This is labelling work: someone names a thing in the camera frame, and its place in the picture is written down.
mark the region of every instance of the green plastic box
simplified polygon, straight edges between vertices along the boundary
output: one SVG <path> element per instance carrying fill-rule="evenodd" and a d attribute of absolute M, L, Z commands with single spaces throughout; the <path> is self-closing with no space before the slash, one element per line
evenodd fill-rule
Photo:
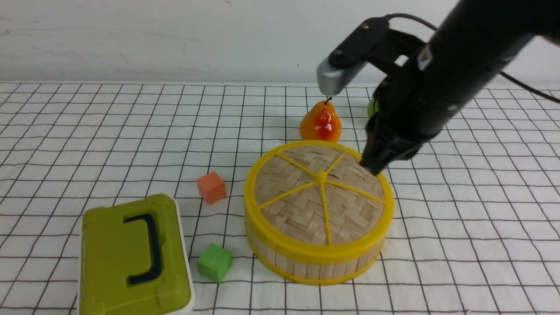
<path fill-rule="evenodd" d="M 86 211 L 80 315 L 188 314 L 194 289 L 177 203 L 165 194 Z"/>

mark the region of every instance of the green cube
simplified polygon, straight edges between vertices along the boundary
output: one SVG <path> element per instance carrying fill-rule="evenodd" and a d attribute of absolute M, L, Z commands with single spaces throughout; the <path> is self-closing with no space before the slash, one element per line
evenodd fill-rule
<path fill-rule="evenodd" d="M 211 243 L 199 258 L 197 267 L 201 276 L 220 283 L 231 268 L 231 251 Z"/>

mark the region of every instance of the box handle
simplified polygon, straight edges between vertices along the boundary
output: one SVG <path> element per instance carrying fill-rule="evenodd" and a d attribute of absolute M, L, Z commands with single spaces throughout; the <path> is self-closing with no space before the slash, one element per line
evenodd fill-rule
<path fill-rule="evenodd" d="M 150 214 L 141 214 L 125 219 L 124 222 L 128 223 L 136 220 L 144 220 L 148 225 L 148 238 L 150 241 L 150 252 L 152 254 L 152 266 L 143 274 L 128 276 L 128 283 L 130 285 L 137 285 L 143 282 L 152 281 L 159 277 L 162 269 L 160 242 L 157 237 L 156 222 L 153 219 L 153 216 Z"/>

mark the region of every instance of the white table surface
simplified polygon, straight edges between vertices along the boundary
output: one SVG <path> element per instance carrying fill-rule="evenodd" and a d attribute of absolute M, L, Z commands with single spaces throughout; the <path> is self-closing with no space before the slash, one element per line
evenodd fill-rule
<path fill-rule="evenodd" d="M 372 91 L 334 98 L 340 143 L 363 147 Z M 323 99 L 303 85 L 0 83 L 0 314 L 75 314 L 80 215 L 159 192 L 180 205 L 195 314 L 560 313 L 560 105 L 515 86 L 483 90 L 385 171 L 395 218 L 364 275 L 319 288 L 268 271 L 247 245 L 244 180 Z M 214 170 L 230 197 L 208 207 L 194 181 Z M 210 242 L 234 255 L 219 285 L 195 268 Z"/>

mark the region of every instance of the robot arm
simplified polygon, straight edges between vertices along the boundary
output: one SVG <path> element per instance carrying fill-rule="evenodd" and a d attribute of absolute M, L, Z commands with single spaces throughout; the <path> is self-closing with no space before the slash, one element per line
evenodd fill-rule
<path fill-rule="evenodd" d="M 533 37 L 558 43 L 559 13 L 560 1 L 461 0 L 428 43 L 392 30 L 399 15 L 370 18 L 318 66 L 319 89 L 340 93 L 368 63 L 387 75 L 373 95 L 379 110 L 360 162 L 377 175 L 411 159 Z M 399 66 L 401 55 L 408 60 Z"/>

